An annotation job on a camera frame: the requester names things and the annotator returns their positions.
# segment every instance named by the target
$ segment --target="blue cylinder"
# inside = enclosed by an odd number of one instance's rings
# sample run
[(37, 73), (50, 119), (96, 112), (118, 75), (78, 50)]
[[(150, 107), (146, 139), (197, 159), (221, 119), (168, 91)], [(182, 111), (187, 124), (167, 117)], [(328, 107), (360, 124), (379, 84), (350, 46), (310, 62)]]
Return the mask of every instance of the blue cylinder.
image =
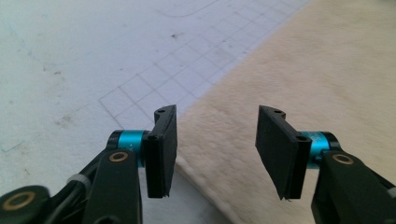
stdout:
[(143, 167), (144, 159), (142, 155), (143, 133), (142, 130), (124, 130), (120, 135), (118, 144), (118, 148), (126, 148), (134, 152), (139, 167)]
[(321, 132), (300, 132), (302, 135), (312, 139), (311, 151), (306, 168), (318, 169), (318, 163), (321, 162), (322, 155), (330, 150), (330, 144), (326, 136)]

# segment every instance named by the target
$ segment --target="beige fabric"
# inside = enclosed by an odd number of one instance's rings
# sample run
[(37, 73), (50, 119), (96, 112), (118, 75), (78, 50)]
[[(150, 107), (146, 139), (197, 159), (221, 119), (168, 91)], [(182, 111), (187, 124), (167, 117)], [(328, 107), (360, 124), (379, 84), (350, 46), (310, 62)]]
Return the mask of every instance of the beige fabric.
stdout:
[(298, 131), (329, 131), (396, 183), (396, 2), (312, 0), (178, 122), (178, 169), (234, 223), (314, 223), (277, 197), (254, 147), (259, 105)]

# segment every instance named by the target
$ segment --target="blue metal spacer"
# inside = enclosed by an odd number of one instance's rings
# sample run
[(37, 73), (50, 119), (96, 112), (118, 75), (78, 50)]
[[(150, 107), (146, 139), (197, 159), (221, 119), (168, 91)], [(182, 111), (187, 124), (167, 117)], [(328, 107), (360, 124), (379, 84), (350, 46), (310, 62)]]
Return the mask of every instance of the blue metal spacer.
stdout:
[(330, 144), (326, 136), (321, 132), (300, 132), (302, 135), (312, 139), (309, 160), (306, 168), (318, 169), (324, 153), (330, 150)]
[(124, 130), (119, 138), (118, 148), (126, 148), (132, 150), (137, 157), (138, 167), (143, 167), (142, 155), (142, 138), (144, 131), (142, 130)]

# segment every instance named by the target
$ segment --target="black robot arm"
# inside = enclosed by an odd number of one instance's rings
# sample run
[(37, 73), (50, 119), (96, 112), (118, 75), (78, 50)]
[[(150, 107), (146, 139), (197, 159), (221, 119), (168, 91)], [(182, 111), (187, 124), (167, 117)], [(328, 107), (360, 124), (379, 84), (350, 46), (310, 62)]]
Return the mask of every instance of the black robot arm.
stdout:
[(148, 196), (169, 196), (177, 156), (177, 109), (154, 112), (153, 130), (112, 133), (106, 148), (50, 197), (27, 186), (0, 198), (0, 223), (142, 223), (138, 167), (145, 167)]
[(256, 148), (280, 199), (300, 199), (306, 168), (319, 168), (317, 223), (396, 223), (396, 188), (346, 153), (328, 132), (297, 132), (286, 113), (261, 105)]

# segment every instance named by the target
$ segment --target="black plastic bracket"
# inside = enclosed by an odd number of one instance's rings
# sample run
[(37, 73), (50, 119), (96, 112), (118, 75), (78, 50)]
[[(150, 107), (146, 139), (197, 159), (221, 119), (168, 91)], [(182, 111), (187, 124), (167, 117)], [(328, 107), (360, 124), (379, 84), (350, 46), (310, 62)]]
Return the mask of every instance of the black plastic bracket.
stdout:
[(149, 198), (169, 196), (177, 156), (177, 108), (162, 107), (154, 112), (155, 126), (143, 135)]
[(259, 107), (256, 148), (280, 199), (300, 199), (312, 140), (294, 130), (286, 113)]

